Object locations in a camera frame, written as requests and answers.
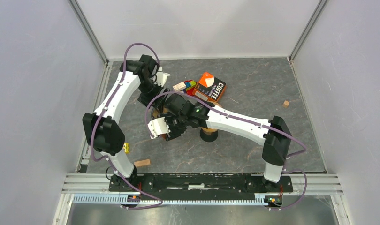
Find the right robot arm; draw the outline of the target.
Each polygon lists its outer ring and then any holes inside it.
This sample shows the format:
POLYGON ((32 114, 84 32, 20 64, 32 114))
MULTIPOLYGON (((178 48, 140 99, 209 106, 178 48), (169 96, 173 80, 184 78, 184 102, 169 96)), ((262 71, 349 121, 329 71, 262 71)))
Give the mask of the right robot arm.
POLYGON ((233 113, 213 103, 204 101, 192 103, 179 94, 170 95, 162 114, 169 125, 169 137, 184 133, 188 126, 210 129, 208 135, 201 135, 206 142, 217 138, 217 131, 223 130, 261 145, 265 169, 262 186, 267 191, 275 191, 281 185, 281 174, 291 143, 291 132, 284 119, 274 116, 271 120, 259 119, 233 113))

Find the orange filter box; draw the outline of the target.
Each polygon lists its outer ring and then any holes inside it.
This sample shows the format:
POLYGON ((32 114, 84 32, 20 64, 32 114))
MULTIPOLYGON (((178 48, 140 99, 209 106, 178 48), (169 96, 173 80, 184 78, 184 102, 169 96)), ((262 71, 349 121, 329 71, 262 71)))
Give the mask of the orange filter box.
POLYGON ((221 79, 205 72, 196 84, 192 95, 204 101, 218 103, 226 89, 226 85, 221 79))

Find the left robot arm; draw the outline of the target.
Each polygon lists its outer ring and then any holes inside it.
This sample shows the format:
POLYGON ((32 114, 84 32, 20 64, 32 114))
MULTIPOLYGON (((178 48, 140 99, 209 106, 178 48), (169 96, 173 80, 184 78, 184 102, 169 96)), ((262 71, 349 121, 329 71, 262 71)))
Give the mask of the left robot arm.
POLYGON ((163 85, 153 80, 158 77, 159 67, 159 63, 149 55, 142 55, 138 61, 124 60, 105 100, 93 113, 85 113, 82 118, 92 159, 97 162, 95 152, 99 152, 111 164, 114 173, 121 178, 121 186, 127 191, 138 187, 138 177, 136 167, 123 150, 125 135, 119 127, 119 120, 136 90, 140 90, 138 100, 145 106, 163 91, 163 85))

